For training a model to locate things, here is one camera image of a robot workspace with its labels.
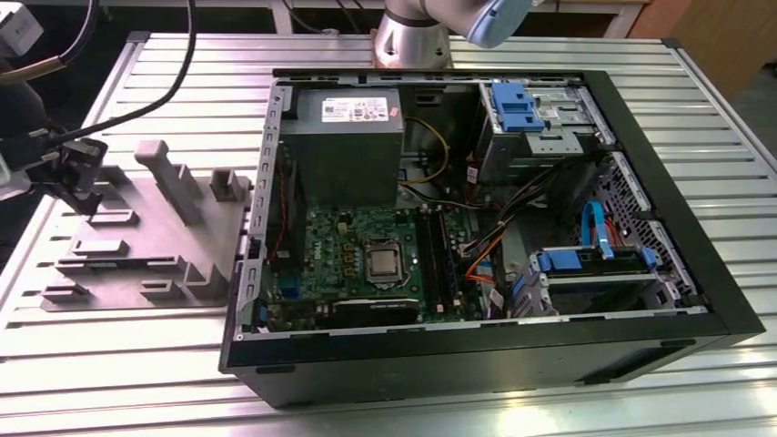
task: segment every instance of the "motherboard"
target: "motherboard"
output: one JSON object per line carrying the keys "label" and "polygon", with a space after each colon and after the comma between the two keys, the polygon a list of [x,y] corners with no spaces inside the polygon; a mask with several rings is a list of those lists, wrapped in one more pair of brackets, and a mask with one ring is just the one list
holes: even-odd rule
{"label": "motherboard", "polygon": [[[394,318],[406,310],[416,323],[475,317],[480,307],[464,299],[455,259],[471,238],[470,219],[458,208],[310,211],[302,271],[278,278],[294,329],[315,330],[338,311],[368,312],[375,320],[379,312]],[[304,307],[315,308],[314,317],[304,310],[288,317],[288,309]]]}

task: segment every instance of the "red cable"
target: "red cable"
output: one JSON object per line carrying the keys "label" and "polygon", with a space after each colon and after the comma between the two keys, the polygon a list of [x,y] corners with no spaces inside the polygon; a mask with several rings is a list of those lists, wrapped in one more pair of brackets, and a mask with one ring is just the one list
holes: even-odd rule
{"label": "red cable", "polygon": [[280,235],[279,239],[276,240],[276,247],[272,249],[272,257],[271,260],[275,260],[279,256],[279,249],[280,243],[283,242],[283,237],[287,233],[287,189],[283,176],[283,165],[279,165],[279,173],[280,173],[280,214],[283,216],[283,222],[280,223]]}
{"label": "red cable", "polygon": [[607,220],[607,229],[612,232],[612,240],[614,240],[614,244],[618,246],[626,246],[626,241],[623,240],[623,237],[620,236],[620,232],[619,232],[619,228],[616,227],[616,224],[614,223],[612,219]]}
{"label": "red cable", "polygon": [[471,275],[467,277],[468,280],[479,280],[480,282],[486,282],[487,284],[494,284],[495,281],[490,278],[487,278],[486,276],[480,276],[480,275]]}

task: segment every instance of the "orange wire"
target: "orange wire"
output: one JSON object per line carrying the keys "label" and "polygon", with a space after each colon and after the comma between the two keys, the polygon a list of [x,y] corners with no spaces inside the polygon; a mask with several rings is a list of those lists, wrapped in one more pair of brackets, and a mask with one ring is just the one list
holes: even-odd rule
{"label": "orange wire", "polygon": [[470,277],[468,277],[468,279],[470,279],[470,280],[479,280],[480,282],[486,282],[486,283],[488,283],[488,284],[494,284],[494,283],[495,283],[495,280],[494,280],[494,279],[490,279],[490,278],[487,278],[486,276],[475,276],[475,275],[474,275],[474,276],[470,276]]}
{"label": "orange wire", "polygon": [[478,259],[476,259],[476,260],[475,260],[475,262],[472,263],[471,267],[470,267],[470,268],[468,268],[468,270],[467,270],[467,275],[466,275],[466,278],[467,278],[467,279],[470,279],[470,280],[478,280],[478,279],[472,279],[474,277],[476,277],[476,276],[478,276],[478,275],[475,275],[475,276],[474,276],[474,275],[472,275],[472,272],[475,271],[475,269],[478,268],[478,265],[479,265],[479,264],[482,263],[482,261],[484,260],[484,258],[486,258],[486,255],[488,255],[488,252],[491,252],[491,251],[494,250],[495,246],[499,244],[499,242],[502,241],[502,239],[504,238],[504,236],[506,236],[506,233],[503,232],[503,233],[502,233],[502,235],[498,237],[498,239],[495,239],[495,240],[491,242],[491,244],[490,244],[490,245],[488,245],[488,247],[486,248],[486,250],[484,250],[484,253],[482,254],[482,256],[480,256],[480,257],[478,257]]}
{"label": "orange wire", "polygon": [[616,240],[616,236],[612,234],[612,227],[607,227],[607,239],[612,241],[614,246],[619,246],[619,241]]}
{"label": "orange wire", "polygon": [[607,220],[607,228],[614,234],[611,237],[614,239],[614,244],[619,246],[626,246],[626,242],[623,240],[623,237],[620,236],[619,228],[616,228],[616,224],[612,222],[611,219]]}

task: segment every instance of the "slotted aluminum table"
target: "slotted aluminum table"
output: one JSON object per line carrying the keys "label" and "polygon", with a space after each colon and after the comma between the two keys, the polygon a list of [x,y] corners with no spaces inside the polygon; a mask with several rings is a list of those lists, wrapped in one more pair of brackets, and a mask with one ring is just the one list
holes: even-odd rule
{"label": "slotted aluminum table", "polygon": [[[167,91],[185,45],[179,35],[129,42],[89,122]],[[216,370],[224,309],[38,308],[49,263],[78,225],[47,199],[0,278],[0,433],[775,435],[777,180],[754,133],[684,51],[659,41],[524,38],[484,51],[454,38],[452,45],[456,67],[610,72],[770,331],[622,385],[278,412]],[[142,171],[135,144],[162,137],[173,162],[197,173],[228,167],[254,177],[271,69],[370,66],[370,47],[364,36],[202,36],[173,103],[103,134],[107,163]]]}

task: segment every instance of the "ram slot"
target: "ram slot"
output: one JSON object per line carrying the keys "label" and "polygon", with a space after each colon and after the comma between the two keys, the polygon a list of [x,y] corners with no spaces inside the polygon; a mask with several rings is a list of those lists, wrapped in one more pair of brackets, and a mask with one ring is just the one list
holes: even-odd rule
{"label": "ram slot", "polygon": [[424,299],[427,310],[443,312],[443,282],[439,281],[439,271],[443,265],[435,257],[432,220],[428,212],[420,211],[416,214],[416,242],[418,257],[422,266],[422,278],[424,280]]}
{"label": "ram slot", "polygon": [[438,253],[440,254],[443,265],[443,270],[440,271],[440,278],[443,280],[443,305],[447,310],[451,310],[456,306],[455,302],[459,296],[458,266],[454,261],[452,242],[448,235],[448,227],[446,226],[446,215],[438,212],[435,216],[435,228],[442,238]]}

